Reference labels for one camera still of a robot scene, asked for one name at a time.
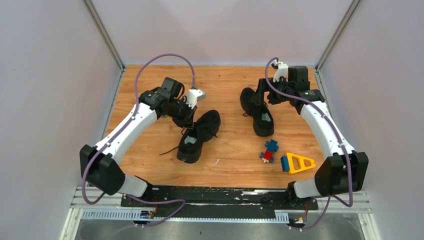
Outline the black shoe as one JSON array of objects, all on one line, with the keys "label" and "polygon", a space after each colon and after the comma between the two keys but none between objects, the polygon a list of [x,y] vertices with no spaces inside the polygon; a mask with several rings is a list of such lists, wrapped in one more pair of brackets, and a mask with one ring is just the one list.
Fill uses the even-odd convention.
[{"label": "black shoe", "polygon": [[259,137],[268,137],[274,134],[274,119],[268,106],[257,105],[251,101],[255,91],[252,88],[246,87],[240,94],[240,105],[244,110],[244,117],[252,117],[253,131]]},{"label": "black shoe", "polygon": [[187,164],[196,163],[202,154],[204,143],[217,137],[221,126],[221,116],[215,109],[209,110],[194,122],[193,128],[187,129],[179,141],[178,146],[161,153],[161,155],[177,149],[176,158]]}]

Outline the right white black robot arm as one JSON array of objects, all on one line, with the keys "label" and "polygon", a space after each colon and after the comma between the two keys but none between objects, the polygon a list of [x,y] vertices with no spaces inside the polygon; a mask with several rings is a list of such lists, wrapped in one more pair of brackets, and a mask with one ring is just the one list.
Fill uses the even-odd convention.
[{"label": "right white black robot arm", "polygon": [[246,87],[240,94],[240,104],[253,118],[253,130],[260,137],[274,133],[274,119],[268,104],[289,102],[312,130],[324,162],[314,177],[292,182],[285,195],[286,204],[298,209],[309,197],[328,197],[360,191],[369,164],[365,152],[358,152],[341,134],[331,118],[327,103],[318,89],[311,89],[306,66],[271,65],[275,74],[261,78],[256,90]]}]

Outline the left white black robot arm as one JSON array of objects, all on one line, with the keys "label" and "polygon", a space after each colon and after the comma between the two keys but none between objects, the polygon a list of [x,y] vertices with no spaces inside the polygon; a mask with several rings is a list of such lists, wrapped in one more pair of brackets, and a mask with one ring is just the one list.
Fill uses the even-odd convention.
[{"label": "left white black robot arm", "polygon": [[107,195],[132,195],[140,206],[149,206],[153,193],[148,182],[122,171],[119,164],[135,140],[159,118],[167,115],[180,128],[194,126],[196,104],[206,97],[203,90],[191,88],[178,98],[183,84],[166,77],[160,87],[147,90],[124,120],[94,146],[84,145],[79,153],[81,176]]}]

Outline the blue red toy block car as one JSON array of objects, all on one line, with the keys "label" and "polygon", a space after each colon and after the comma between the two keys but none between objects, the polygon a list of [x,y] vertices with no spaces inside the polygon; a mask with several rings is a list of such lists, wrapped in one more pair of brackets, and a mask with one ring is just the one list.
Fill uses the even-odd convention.
[{"label": "blue red toy block car", "polygon": [[279,150],[278,142],[274,139],[271,139],[269,141],[266,141],[265,144],[265,151],[261,152],[259,155],[259,158],[263,161],[263,163],[273,163],[274,153]]}]

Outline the yellow blue toy block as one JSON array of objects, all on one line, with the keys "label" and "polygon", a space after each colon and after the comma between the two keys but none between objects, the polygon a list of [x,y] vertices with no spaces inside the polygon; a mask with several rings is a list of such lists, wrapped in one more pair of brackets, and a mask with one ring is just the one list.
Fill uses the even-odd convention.
[{"label": "yellow blue toy block", "polygon": [[287,152],[281,158],[282,171],[289,175],[304,172],[316,167],[316,162],[312,158]]}]

